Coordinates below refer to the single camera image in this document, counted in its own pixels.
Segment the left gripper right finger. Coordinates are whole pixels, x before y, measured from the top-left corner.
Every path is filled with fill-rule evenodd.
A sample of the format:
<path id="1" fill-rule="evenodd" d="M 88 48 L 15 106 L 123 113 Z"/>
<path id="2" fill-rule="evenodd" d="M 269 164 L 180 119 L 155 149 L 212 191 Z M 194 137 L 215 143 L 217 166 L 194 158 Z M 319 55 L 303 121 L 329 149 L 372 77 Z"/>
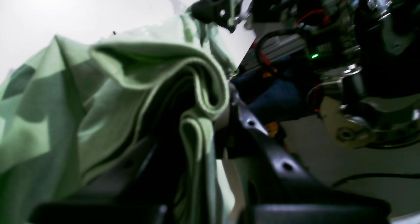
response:
<path id="1" fill-rule="evenodd" d="M 318 181 L 272 139 L 229 87 L 216 157 L 234 164 L 244 207 L 237 224 L 388 224 L 387 202 L 337 191 Z"/>

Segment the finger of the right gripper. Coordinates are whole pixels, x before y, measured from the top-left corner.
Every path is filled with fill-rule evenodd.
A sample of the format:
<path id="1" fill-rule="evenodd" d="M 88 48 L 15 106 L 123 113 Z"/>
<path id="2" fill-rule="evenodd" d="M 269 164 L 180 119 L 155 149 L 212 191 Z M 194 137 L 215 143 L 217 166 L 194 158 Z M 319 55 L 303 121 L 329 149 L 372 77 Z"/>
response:
<path id="1" fill-rule="evenodd" d="M 244 19 L 244 0 L 198 0 L 191 5 L 192 16 L 205 24 L 215 23 L 234 32 Z"/>

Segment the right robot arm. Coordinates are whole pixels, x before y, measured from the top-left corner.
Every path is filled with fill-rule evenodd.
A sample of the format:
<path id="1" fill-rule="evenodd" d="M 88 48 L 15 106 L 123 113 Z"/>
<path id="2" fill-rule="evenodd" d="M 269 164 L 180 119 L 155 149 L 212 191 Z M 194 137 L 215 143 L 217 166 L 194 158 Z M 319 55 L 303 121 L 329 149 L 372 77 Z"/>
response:
<path id="1" fill-rule="evenodd" d="M 280 27 L 253 44 L 274 76 L 275 39 L 303 42 L 318 77 L 306 101 L 348 148 L 396 149 L 419 142 L 419 0 L 199 0 L 194 18 L 233 33 L 241 22 Z"/>

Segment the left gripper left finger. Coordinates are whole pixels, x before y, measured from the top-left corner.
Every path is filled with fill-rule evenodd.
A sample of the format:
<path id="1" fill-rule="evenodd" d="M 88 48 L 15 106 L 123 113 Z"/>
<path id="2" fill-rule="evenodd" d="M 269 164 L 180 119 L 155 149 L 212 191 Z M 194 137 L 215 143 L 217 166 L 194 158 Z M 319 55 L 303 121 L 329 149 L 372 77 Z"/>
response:
<path id="1" fill-rule="evenodd" d="M 39 204 L 31 224 L 173 224 L 186 155 L 180 137 L 145 137 L 85 188 Z"/>

